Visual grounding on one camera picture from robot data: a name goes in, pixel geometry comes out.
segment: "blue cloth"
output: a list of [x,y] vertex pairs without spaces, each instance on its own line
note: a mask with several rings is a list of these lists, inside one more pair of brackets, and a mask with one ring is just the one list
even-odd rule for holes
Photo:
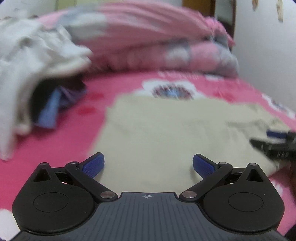
[[37,122],[39,127],[54,129],[57,125],[57,117],[60,109],[69,108],[81,99],[86,89],[74,91],[59,86],[49,96],[45,107],[39,113]]
[[56,88],[50,95],[45,107],[38,116],[36,126],[54,129],[56,127],[56,119],[59,113],[59,102],[62,93],[59,88]]

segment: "black object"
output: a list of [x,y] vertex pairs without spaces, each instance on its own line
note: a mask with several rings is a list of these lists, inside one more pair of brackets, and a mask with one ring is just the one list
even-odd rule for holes
[[285,238],[290,241],[296,241],[296,224],[285,234]]
[[263,152],[268,158],[272,160],[287,160],[296,161],[296,133],[289,131],[275,132],[267,131],[267,136],[282,139],[285,143],[272,144],[270,142],[260,141],[257,139],[250,139],[253,147]]
[[13,203],[21,230],[13,240],[286,240],[275,230],[283,201],[257,164],[233,168],[196,158],[215,165],[214,172],[179,198],[129,192],[118,198],[77,162],[41,163]]
[[43,79],[34,90],[30,98],[30,115],[33,123],[38,122],[40,112],[44,109],[52,92],[59,86],[68,90],[83,91],[86,85],[82,82],[83,74],[64,78]]

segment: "crosshair marking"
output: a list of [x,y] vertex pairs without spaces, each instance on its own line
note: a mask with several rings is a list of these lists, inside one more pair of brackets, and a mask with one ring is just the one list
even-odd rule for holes
[[152,198],[152,196],[150,194],[146,194],[145,196],[143,196],[144,198],[146,198],[147,200],[149,200],[150,198]]

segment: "pink blanket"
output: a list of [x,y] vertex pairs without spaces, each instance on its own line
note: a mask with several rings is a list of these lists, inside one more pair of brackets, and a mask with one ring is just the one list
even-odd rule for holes
[[156,2],[120,2],[54,12],[39,19],[62,25],[73,41],[93,51],[92,70],[178,69],[238,75],[221,23],[199,12]]
[[[104,124],[107,107],[122,93],[152,91],[142,86],[147,81],[168,81],[192,83],[197,94],[221,98],[228,102],[247,102],[262,105],[271,114],[278,116],[291,129],[296,129],[295,113],[276,104],[252,86],[236,79],[224,79],[182,72],[146,72],[107,74],[85,80],[89,89],[86,97],[76,106],[61,114],[55,131],[36,128],[27,138],[21,139],[14,158],[0,163],[0,237],[8,240],[17,229],[10,220],[12,202],[18,191],[40,162],[49,162],[61,167],[70,161],[82,161],[89,152],[94,138]],[[270,180],[285,204],[285,214],[278,231],[285,234],[296,222],[296,204],[290,190],[287,170],[283,169]]]

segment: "gray ridged plate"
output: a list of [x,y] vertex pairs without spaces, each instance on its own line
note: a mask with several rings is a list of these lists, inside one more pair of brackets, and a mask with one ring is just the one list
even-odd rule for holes
[[286,240],[276,231],[239,235],[209,222],[194,203],[184,203],[174,193],[122,193],[98,206],[88,222],[56,236],[26,232],[14,241],[200,241],[200,240]]

